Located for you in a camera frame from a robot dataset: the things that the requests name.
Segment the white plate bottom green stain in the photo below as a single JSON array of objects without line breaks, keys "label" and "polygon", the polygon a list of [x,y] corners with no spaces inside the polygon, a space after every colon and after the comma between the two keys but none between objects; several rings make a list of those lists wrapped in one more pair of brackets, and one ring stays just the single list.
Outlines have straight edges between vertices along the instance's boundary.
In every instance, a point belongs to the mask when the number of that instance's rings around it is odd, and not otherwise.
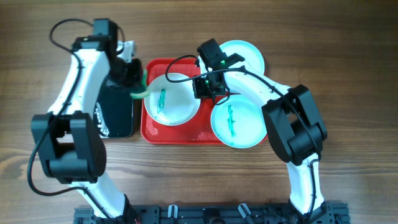
[{"label": "white plate bottom green stain", "polygon": [[216,105],[210,124],[223,144],[238,149],[253,147],[267,135],[260,107],[243,95],[231,95],[225,103]]}]

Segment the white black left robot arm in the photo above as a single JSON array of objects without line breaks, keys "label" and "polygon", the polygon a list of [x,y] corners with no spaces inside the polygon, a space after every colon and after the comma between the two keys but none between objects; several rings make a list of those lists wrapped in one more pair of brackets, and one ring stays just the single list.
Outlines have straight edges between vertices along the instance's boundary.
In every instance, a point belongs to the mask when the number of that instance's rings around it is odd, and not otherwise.
[{"label": "white black left robot arm", "polygon": [[65,192],[81,193],[97,222],[140,223],[127,196],[106,173],[106,148],[93,115],[106,79],[135,100],[149,93],[145,73],[117,23],[95,19],[91,27],[91,35],[78,37],[67,48],[72,61],[58,98],[45,114],[32,118],[30,159],[39,159],[44,174],[63,184]]}]

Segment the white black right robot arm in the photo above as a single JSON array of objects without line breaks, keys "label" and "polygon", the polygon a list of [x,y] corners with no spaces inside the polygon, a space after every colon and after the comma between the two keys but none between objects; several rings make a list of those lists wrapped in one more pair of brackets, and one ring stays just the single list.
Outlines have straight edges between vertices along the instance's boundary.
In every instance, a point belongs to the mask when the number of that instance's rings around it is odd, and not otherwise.
[{"label": "white black right robot arm", "polygon": [[310,90],[294,88],[266,77],[253,67],[255,56],[241,53],[240,45],[223,49],[215,39],[198,48],[196,64],[201,74],[195,83],[213,96],[217,89],[232,88],[260,106],[271,148],[287,164],[290,203],[310,223],[320,215],[324,198],[318,166],[327,130]]}]

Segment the green yellow sponge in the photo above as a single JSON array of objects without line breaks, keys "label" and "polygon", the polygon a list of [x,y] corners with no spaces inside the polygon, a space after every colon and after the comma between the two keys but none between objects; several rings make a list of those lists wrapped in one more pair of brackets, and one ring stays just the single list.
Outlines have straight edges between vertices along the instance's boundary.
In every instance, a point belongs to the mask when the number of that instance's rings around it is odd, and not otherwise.
[{"label": "green yellow sponge", "polygon": [[133,99],[143,99],[149,95],[147,86],[147,70],[144,70],[141,79],[135,82],[129,90],[130,97]]}]

